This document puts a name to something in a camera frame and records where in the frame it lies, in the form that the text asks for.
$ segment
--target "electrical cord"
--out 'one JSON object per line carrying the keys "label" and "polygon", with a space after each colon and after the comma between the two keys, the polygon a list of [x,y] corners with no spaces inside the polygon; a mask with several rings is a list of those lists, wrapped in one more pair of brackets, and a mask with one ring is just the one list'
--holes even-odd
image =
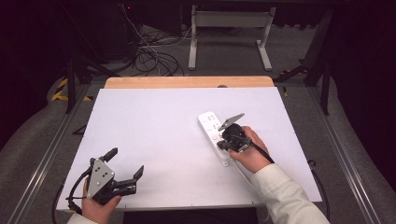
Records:
{"label": "electrical cord", "polygon": [[[166,38],[166,37],[162,37],[159,39],[153,39],[151,40],[149,43],[153,48],[158,48],[158,47],[167,47],[167,46],[175,46],[180,44],[181,42],[183,42],[185,39],[189,39],[190,37],[187,37],[187,35],[190,33],[191,31],[191,27],[187,30],[187,33],[184,34],[183,37],[177,37],[177,38]],[[172,42],[166,43],[166,44],[159,44],[159,45],[154,45],[155,43],[159,43],[159,42],[164,42],[167,41],[169,39],[175,39]]]}
{"label": "electrical cord", "polygon": [[317,165],[317,163],[313,160],[309,160],[308,161],[308,165],[309,168],[311,169],[312,175],[314,176],[314,178],[318,181],[319,186],[320,186],[320,190],[322,191],[323,194],[323,198],[324,198],[324,202],[326,203],[326,218],[329,220],[330,222],[330,206],[329,206],[329,200],[327,199],[327,194],[326,191],[324,190],[323,184],[321,183],[317,173],[315,172],[315,166]]}
{"label": "electrical cord", "polygon": [[58,188],[58,191],[56,191],[55,197],[54,197],[53,202],[52,202],[52,209],[50,211],[50,216],[52,218],[52,223],[53,224],[57,224],[56,217],[55,217],[56,204],[59,201],[59,197],[61,196],[62,189],[64,189],[64,181],[65,180],[66,179],[64,179],[62,181],[61,186]]}
{"label": "electrical cord", "polygon": [[[93,45],[91,44],[91,41],[87,38],[87,36],[84,35],[84,33],[79,29],[77,23],[74,21],[73,17],[70,15],[69,11],[66,9],[66,7],[59,2],[62,10],[66,13],[67,17],[69,18],[69,20],[73,23],[74,27],[76,28],[76,30],[78,31],[78,33],[81,35],[81,37],[84,39],[84,41],[87,43],[87,45],[90,47],[92,53],[95,55],[95,57],[97,57],[99,60],[101,60],[104,63],[107,63],[107,60],[102,58],[95,50],[95,48],[93,47]],[[118,73],[121,72],[127,68],[129,68],[132,64],[134,63],[134,60],[129,61],[127,64],[119,67],[119,68],[115,68],[115,69],[109,69],[111,72],[114,73]],[[89,70],[91,74],[93,75],[97,75],[99,76],[101,73],[96,71],[96,70]]]}
{"label": "electrical cord", "polygon": [[79,182],[81,182],[81,180],[85,176],[90,175],[91,173],[92,173],[92,168],[91,167],[88,168],[84,173],[82,173],[82,175],[78,178],[78,180],[76,181],[76,183],[73,186],[73,188],[70,190],[69,197],[66,198],[66,200],[69,203],[69,208],[71,210],[75,211],[76,213],[80,214],[80,215],[82,214],[81,208],[73,202],[73,199],[77,199],[77,198],[73,197],[73,195],[74,195],[74,192],[76,191],[76,188],[78,187]]}
{"label": "electrical cord", "polygon": [[136,34],[138,36],[140,36],[141,40],[143,40],[146,43],[146,45],[149,46],[151,48],[151,50],[157,54],[157,57],[158,57],[157,51],[155,51],[155,49],[151,47],[151,45],[145,40],[145,38],[143,38],[143,36],[141,34],[139,34],[139,31],[137,31],[136,27],[134,26],[134,23],[131,22],[131,20],[129,20],[129,18],[126,14],[126,11],[125,11],[125,7],[122,4],[119,4],[119,7],[120,7],[121,11],[123,12],[123,16],[124,16],[125,20],[128,21],[128,24],[134,28],[134,31],[136,32]]}
{"label": "electrical cord", "polygon": [[262,148],[260,148],[253,142],[251,143],[251,145],[253,145],[265,157],[265,159],[267,159],[271,163],[275,163],[274,160],[270,157],[270,155],[266,151],[264,151]]}
{"label": "electrical cord", "polygon": [[153,54],[151,51],[147,49],[138,49],[136,55],[136,63],[134,68],[139,71],[137,74],[132,74],[132,77],[145,75],[148,76],[149,72],[155,70],[159,67],[164,67],[165,71],[159,76],[172,76],[178,69],[181,70],[182,76],[184,76],[184,70],[181,65],[178,63],[177,59],[170,54],[160,53],[157,55]]}
{"label": "electrical cord", "polygon": [[247,142],[248,144],[251,144],[253,147],[255,147],[265,157],[265,159],[267,159],[271,163],[275,163],[274,160],[270,157],[270,155],[266,151],[264,151],[264,149],[262,149],[261,147],[257,146],[257,144],[255,144],[251,140],[251,138],[249,138],[249,137],[243,138],[243,137],[240,137],[240,136],[234,135],[234,134],[230,134],[230,136],[235,137],[235,138],[239,138],[242,141]]}
{"label": "electrical cord", "polygon": [[168,33],[162,32],[162,31],[150,31],[147,33],[142,34],[143,37],[145,37],[146,41],[152,46],[157,42],[163,42],[168,39],[173,39],[172,42],[177,42],[180,37],[179,36],[173,36],[169,35]]}

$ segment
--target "white sleeve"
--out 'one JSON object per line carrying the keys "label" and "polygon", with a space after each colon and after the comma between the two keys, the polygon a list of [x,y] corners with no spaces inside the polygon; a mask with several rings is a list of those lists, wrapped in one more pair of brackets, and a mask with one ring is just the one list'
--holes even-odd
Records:
{"label": "white sleeve", "polygon": [[274,223],[329,223],[320,210],[309,202],[303,188],[277,164],[265,166],[250,181]]}
{"label": "white sleeve", "polygon": [[85,218],[84,216],[81,216],[81,215],[75,213],[75,214],[73,214],[73,216],[70,217],[67,224],[97,224],[97,223],[90,221],[89,219]]}

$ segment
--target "power strip outlet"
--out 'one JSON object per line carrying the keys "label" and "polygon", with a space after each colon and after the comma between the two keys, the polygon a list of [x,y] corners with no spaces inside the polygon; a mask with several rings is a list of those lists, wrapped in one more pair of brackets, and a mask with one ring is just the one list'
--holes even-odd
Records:
{"label": "power strip outlet", "polygon": [[223,140],[221,135],[224,132],[224,130],[219,131],[219,127],[222,123],[219,121],[218,117],[216,117],[215,113],[208,111],[198,116],[198,123],[206,139],[209,141],[210,146],[212,146],[213,151],[219,158],[219,161],[224,166],[227,166],[230,162],[230,154],[226,150],[218,147],[218,142]]}

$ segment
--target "black cable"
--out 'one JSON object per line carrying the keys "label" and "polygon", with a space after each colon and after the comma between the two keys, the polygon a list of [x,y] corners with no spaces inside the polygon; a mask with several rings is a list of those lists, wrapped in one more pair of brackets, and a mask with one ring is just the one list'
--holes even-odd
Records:
{"label": "black cable", "polygon": [[86,199],[87,197],[73,197],[72,199]]}
{"label": "black cable", "polygon": [[[152,52],[149,52],[148,50],[144,49],[143,46],[139,46],[139,47],[138,47],[138,49],[137,49],[138,55],[137,55],[135,61],[139,60],[139,62],[141,62],[141,63],[146,67],[146,70],[141,70],[141,69],[139,69],[139,68],[137,67],[138,65],[135,63],[135,64],[134,64],[134,67],[135,67],[139,72],[141,72],[141,73],[134,74],[134,75],[132,75],[132,77],[138,76],[138,75],[142,75],[142,74],[144,74],[144,73],[146,73],[146,76],[148,76],[148,75],[149,75],[149,72],[150,72],[150,71],[153,71],[153,70],[154,70],[155,68],[157,68],[157,67],[158,67],[158,69],[160,70],[160,74],[159,74],[160,76],[172,76],[172,75],[178,70],[179,67],[181,68],[181,66],[180,66],[180,64],[178,63],[178,61],[176,60],[176,58],[174,58],[174,57],[172,57],[171,55],[166,54],[166,53],[158,53],[158,52],[155,51],[155,50],[152,48],[152,46],[151,46],[152,43],[158,42],[159,40],[161,40],[161,39],[163,39],[163,38],[166,38],[166,37],[168,37],[168,36],[171,36],[171,35],[169,35],[169,34],[167,34],[167,33],[162,33],[162,32],[158,32],[155,36],[149,35],[149,34],[155,33],[155,32],[148,32],[148,33],[143,34],[143,35],[139,34],[139,32],[138,32],[138,30],[136,29],[136,27],[134,26],[134,24],[131,22],[131,20],[129,20],[129,18],[128,18],[127,14],[126,14],[124,5],[119,5],[119,6],[120,6],[120,10],[121,10],[121,12],[122,12],[122,15],[124,16],[124,19],[125,19],[126,23],[129,25],[129,27],[130,27],[132,30],[135,30],[135,32],[140,36],[140,39],[141,39],[142,41],[144,41],[144,44],[147,45],[148,47],[150,47],[151,50],[155,52],[155,54],[153,55]],[[142,62],[141,60],[142,60],[142,56],[143,56],[143,55],[147,56],[147,57],[150,58],[150,59],[144,60],[144,61]],[[161,57],[160,55],[168,56],[168,57],[172,58],[173,61],[172,61],[172,60],[169,60],[169,59],[166,59],[165,57]],[[173,64],[176,66],[176,68],[171,72],[172,67],[170,66],[170,64],[164,62],[163,60],[161,61],[161,59],[166,60],[166,61],[168,61],[168,62],[170,62],[170,63],[173,63]],[[154,65],[153,65],[151,68],[148,68],[147,65],[146,65],[146,63],[147,63],[147,62],[150,62],[151,60],[155,60],[155,63],[154,63]],[[161,67],[159,67],[159,65],[162,65],[162,66],[165,68],[165,70],[166,70],[167,72],[165,72],[164,74],[161,74]]]}
{"label": "black cable", "polygon": [[151,32],[147,32],[147,33],[142,34],[142,36],[146,37],[145,38],[146,42],[149,43],[151,46],[156,46],[154,44],[157,44],[158,42],[163,41],[167,37],[174,37],[175,39],[172,40],[169,43],[160,44],[158,46],[174,44],[174,43],[176,43],[177,41],[180,40],[180,36],[170,35],[168,33],[162,32],[162,31],[151,31]]}
{"label": "black cable", "polygon": [[271,163],[275,163],[274,160],[270,157],[270,155],[266,151],[264,151],[262,148],[260,148],[253,142],[251,143],[251,145],[253,145],[265,157],[265,159],[267,159]]}
{"label": "black cable", "polygon": [[[134,62],[135,62],[134,60],[130,60],[128,63],[126,63],[125,65],[123,65],[123,66],[121,66],[121,67],[113,68],[113,69],[108,69],[108,70],[111,71],[111,72],[113,72],[113,73],[122,72],[122,71],[124,71],[125,69],[131,67],[131,66],[134,64]],[[97,70],[90,70],[90,69],[88,69],[88,71],[89,71],[91,74],[95,75],[95,76],[99,76],[99,75],[102,74],[101,72],[99,72],[99,71],[97,71]]]}
{"label": "black cable", "polygon": [[80,215],[82,214],[81,208],[73,202],[73,199],[74,199],[73,195],[74,195],[74,192],[76,191],[76,188],[77,188],[79,182],[81,182],[81,180],[85,176],[90,175],[91,173],[92,173],[92,168],[91,167],[88,168],[88,170],[86,170],[84,173],[82,173],[82,175],[78,178],[78,180],[76,181],[76,183],[73,186],[73,188],[70,190],[69,197],[66,198],[66,200],[69,203],[69,208],[71,210],[75,211],[76,213],[80,214]]}
{"label": "black cable", "polygon": [[59,197],[61,196],[62,189],[64,189],[64,181],[65,180],[66,179],[64,179],[62,181],[61,186],[58,188],[58,191],[56,192],[55,197],[54,197],[53,202],[52,202],[52,209],[51,209],[51,212],[50,212],[50,216],[52,218],[52,223],[53,224],[56,224],[56,218],[55,218],[56,204],[59,201]]}
{"label": "black cable", "polygon": [[160,52],[153,53],[147,49],[140,48],[138,49],[136,59],[139,61],[139,63],[136,63],[134,68],[140,73],[131,75],[133,77],[142,74],[146,74],[146,76],[148,76],[149,72],[155,70],[158,67],[160,68],[160,71],[163,68],[166,71],[164,73],[160,73],[160,76],[170,77],[175,74],[179,68],[181,70],[182,76],[184,76],[184,70],[182,66],[178,63],[177,59],[170,54]]}
{"label": "black cable", "polygon": [[257,146],[253,141],[251,141],[251,138],[249,138],[249,137],[243,138],[243,137],[240,137],[240,136],[234,135],[234,134],[230,134],[230,136],[239,138],[243,141],[246,141],[248,139],[248,141],[250,141],[250,144],[252,146],[254,146],[265,157],[265,159],[267,159],[271,163],[275,163],[274,160],[270,157],[270,155],[266,151],[264,151],[261,147]]}
{"label": "black cable", "polygon": [[330,222],[330,206],[329,206],[329,200],[327,199],[327,194],[326,191],[324,190],[323,184],[321,183],[317,173],[315,172],[315,166],[317,165],[317,163],[313,160],[309,160],[308,161],[309,167],[311,168],[311,172],[312,175],[314,176],[314,178],[318,181],[319,186],[320,186],[320,190],[322,191],[323,194],[323,198],[324,198],[324,202],[326,203],[326,218],[329,220]]}

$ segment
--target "white tabletop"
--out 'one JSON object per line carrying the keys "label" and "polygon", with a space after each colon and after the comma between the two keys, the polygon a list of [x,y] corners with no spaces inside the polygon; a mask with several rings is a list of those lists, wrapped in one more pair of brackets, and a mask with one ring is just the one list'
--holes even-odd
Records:
{"label": "white tabletop", "polygon": [[[274,161],[321,201],[277,88],[192,88],[100,90],[57,209],[68,210],[70,189],[90,158],[119,149],[107,165],[117,181],[145,172],[137,193],[122,198],[122,210],[240,207],[262,203],[237,169],[224,167],[205,139],[198,116],[213,111],[220,121],[237,121],[262,138]],[[82,184],[75,196],[80,196]]]}

